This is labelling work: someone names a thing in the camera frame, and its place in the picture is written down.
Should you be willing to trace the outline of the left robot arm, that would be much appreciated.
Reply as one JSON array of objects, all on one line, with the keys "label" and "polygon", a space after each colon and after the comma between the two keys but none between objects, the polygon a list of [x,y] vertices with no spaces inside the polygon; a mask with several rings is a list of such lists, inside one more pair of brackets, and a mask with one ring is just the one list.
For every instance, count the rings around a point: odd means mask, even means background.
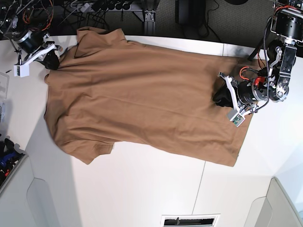
[{"label": "left robot arm", "polygon": [[303,2],[301,0],[274,1],[273,15],[267,22],[263,38],[249,56],[251,61],[260,51],[265,64],[260,70],[243,67],[241,81],[219,73],[225,84],[214,95],[221,107],[230,107],[228,118],[235,124],[246,115],[256,113],[258,102],[282,102],[289,93],[291,71],[295,64],[299,43],[303,41]]}]

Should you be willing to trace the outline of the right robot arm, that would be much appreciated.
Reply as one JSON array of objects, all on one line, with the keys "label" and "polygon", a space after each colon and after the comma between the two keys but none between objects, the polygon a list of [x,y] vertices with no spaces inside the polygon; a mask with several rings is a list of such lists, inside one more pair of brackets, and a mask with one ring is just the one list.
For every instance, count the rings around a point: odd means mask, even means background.
[{"label": "right robot arm", "polygon": [[49,40],[54,7],[53,0],[0,2],[0,38],[8,39],[18,55],[18,70],[31,61],[48,70],[58,69],[60,63],[55,52],[62,47]]}]

